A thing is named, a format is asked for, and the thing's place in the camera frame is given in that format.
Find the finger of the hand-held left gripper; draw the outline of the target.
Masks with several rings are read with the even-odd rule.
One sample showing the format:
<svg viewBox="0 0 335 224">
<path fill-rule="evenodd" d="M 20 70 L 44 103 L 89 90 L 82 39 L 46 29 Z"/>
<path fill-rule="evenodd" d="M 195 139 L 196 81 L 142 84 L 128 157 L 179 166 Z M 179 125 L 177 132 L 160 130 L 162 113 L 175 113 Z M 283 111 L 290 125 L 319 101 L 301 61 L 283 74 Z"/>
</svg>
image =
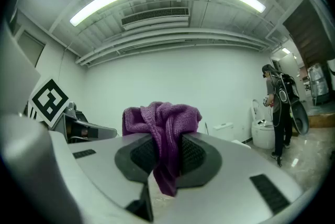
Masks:
<svg viewBox="0 0 335 224">
<path fill-rule="evenodd" d="M 117 137 L 117 130 L 114 128 L 93 128 L 88 129 L 88 139 L 105 140 Z"/>
</svg>

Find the wall window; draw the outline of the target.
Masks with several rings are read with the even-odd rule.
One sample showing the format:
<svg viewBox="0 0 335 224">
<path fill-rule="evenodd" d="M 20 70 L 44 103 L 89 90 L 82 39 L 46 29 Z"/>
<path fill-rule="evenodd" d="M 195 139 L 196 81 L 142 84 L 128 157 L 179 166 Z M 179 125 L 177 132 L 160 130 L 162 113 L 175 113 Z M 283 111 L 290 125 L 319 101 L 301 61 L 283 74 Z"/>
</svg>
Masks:
<svg viewBox="0 0 335 224">
<path fill-rule="evenodd" d="M 24 31 L 21 34 L 18 39 L 18 44 L 32 65 L 36 67 L 46 44 L 32 36 L 27 31 Z"/>
</svg>

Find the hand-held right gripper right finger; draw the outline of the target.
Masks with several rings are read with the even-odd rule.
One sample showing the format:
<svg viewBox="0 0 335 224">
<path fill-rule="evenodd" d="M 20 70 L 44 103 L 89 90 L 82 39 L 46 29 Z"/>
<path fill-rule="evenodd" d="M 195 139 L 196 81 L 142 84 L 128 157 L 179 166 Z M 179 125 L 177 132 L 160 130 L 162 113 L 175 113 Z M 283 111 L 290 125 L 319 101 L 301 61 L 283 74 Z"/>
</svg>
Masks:
<svg viewBox="0 0 335 224">
<path fill-rule="evenodd" d="M 311 201 L 310 191 L 304 192 L 291 176 L 255 150 L 201 133 L 190 138 L 216 148 L 221 168 L 205 186 L 178 190 L 157 224 L 289 224 Z M 288 206 L 277 214 L 250 179 L 261 174 L 288 200 Z"/>
</svg>

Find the ceiling air conditioner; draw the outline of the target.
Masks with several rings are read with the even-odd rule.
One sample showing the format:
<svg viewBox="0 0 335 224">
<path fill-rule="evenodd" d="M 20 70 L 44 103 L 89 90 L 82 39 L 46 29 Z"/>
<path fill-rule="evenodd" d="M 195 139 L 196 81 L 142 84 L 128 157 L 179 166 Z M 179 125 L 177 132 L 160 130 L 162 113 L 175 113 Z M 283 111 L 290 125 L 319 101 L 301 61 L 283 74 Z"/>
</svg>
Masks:
<svg viewBox="0 0 335 224">
<path fill-rule="evenodd" d="M 188 22 L 190 17 L 187 7 L 168 7 L 146 10 L 121 19 L 124 30 L 132 30 L 148 25 Z"/>
</svg>

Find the purple cloth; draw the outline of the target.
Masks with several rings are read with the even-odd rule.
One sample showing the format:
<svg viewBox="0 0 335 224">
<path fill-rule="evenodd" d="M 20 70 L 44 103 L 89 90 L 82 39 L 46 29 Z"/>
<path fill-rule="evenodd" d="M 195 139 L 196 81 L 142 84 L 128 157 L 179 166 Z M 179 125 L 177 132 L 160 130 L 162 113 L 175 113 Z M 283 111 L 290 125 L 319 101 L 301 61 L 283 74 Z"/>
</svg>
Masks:
<svg viewBox="0 0 335 224">
<path fill-rule="evenodd" d="M 179 141 L 184 133 L 196 132 L 202 115 L 196 107 L 169 102 L 152 102 L 149 106 L 129 107 L 122 114 L 122 135 L 150 133 L 158 153 L 153 169 L 162 194 L 176 196 L 179 175 Z"/>
</svg>

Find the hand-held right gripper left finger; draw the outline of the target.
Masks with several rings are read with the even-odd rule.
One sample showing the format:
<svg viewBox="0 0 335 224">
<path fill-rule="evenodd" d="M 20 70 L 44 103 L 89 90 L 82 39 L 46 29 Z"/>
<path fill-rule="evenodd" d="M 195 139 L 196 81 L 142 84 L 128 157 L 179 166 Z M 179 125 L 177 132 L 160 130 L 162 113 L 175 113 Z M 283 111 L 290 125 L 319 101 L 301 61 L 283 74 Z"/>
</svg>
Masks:
<svg viewBox="0 0 335 224">
<path fill-rule="evenodd" d="M 58 169 L 82 222 L 153 221 L 148 188 L 126 179 L 115 163 L 117 151 L 144 134 L 74 144 L 68 144 L 59 132 L 49 135 Z"/>
</svg>

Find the wooden platform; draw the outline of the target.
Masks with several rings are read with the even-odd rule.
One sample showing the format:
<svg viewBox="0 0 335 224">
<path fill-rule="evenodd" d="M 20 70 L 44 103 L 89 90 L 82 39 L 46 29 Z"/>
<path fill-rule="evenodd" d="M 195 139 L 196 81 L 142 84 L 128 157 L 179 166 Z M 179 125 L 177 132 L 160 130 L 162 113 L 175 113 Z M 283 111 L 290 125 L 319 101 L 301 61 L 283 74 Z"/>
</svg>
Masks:
<svg viewBox="0 0 335 224">
<path fill-rule="evenodd" d="M 311 128 L 335 128 L 335 113 L 302 115 L 293 120 L 293 136 L 306 135 Z"/>
</svg>

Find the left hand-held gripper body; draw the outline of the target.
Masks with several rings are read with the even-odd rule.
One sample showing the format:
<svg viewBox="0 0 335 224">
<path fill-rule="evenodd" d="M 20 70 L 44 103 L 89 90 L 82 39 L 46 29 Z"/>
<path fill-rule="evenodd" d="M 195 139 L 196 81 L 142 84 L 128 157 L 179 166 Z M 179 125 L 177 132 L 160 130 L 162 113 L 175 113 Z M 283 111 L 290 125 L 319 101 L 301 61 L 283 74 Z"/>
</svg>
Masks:
<svg viewBox="0 0 335 224">
<path fill-rule="evenodd" d="M 40 122 L 50 131 L 59 132 L 67 143 L 88 141 L 88 127 L 77 118 L 76 105 L 52 78 L 30 96 L 28 118 Z"/>
</svg>

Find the silver wrapped appliance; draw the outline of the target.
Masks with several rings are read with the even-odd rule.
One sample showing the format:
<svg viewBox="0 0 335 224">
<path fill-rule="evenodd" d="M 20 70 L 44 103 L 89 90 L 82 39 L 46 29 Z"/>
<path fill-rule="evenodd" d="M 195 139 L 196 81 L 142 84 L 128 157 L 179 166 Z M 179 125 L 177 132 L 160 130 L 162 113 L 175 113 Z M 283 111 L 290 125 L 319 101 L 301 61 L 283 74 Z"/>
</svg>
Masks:
<svg viewBox="0 0 335 224">
<path fill-rule="evenodd" d="M 316 63 L 309 67 L 307 72 L 313 104 L 316 106 L 328 102 L 330 100 L 330 93 L 322 66 Z"/>
</svg>

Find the white round toilet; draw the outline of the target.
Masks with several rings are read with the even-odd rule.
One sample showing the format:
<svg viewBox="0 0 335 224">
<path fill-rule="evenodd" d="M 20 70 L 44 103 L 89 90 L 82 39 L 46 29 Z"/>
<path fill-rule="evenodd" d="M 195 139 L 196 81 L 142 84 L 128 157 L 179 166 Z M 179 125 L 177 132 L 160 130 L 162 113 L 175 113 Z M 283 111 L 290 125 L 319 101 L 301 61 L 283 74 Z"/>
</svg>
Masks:
<svg viewBox="0 0 335 224">
<path fill-rule="evenodd" d="M 261 149 L 274 149 L 275 132 L 273 124 L 265 119 L 264 111 L 256 99 L 252 100 L 251 112 L 253 116 L 251 133 L 254 145 Z"/>
</svg>

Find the dark wooden staircase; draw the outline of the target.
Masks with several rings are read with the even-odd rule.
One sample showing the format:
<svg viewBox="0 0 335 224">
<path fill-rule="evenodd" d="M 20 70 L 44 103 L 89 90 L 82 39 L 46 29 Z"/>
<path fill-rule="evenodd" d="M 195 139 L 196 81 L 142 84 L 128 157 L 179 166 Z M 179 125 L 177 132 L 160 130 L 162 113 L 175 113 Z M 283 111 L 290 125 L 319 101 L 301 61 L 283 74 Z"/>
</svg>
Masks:
<svg viewBox="0 0 335 224">
<path fill-rule="evenodd" d="M 335 58 L 323 24 L 309 0 L 303 0 L 283 22 L 306 67 Z"/>
</svg>

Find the white door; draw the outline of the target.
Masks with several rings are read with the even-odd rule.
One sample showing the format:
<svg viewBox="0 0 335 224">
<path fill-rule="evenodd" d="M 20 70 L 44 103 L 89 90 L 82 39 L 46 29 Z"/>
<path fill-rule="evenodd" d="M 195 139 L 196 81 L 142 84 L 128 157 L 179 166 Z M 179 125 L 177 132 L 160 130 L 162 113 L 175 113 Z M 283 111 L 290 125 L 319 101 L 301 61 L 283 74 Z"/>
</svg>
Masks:
<svg viewBox="0 0 335 224">
<path fill-rule="evenodd" d="M 286 73 L 294 78 L 296 88 L 301 102 L 306 101 L 306 91 L 303 85 L 303 80 L 300 77 L 300 70 L 293 53 L 287 54 L 279 60 L 279 64 L 283 73 Z"/>
</svg>

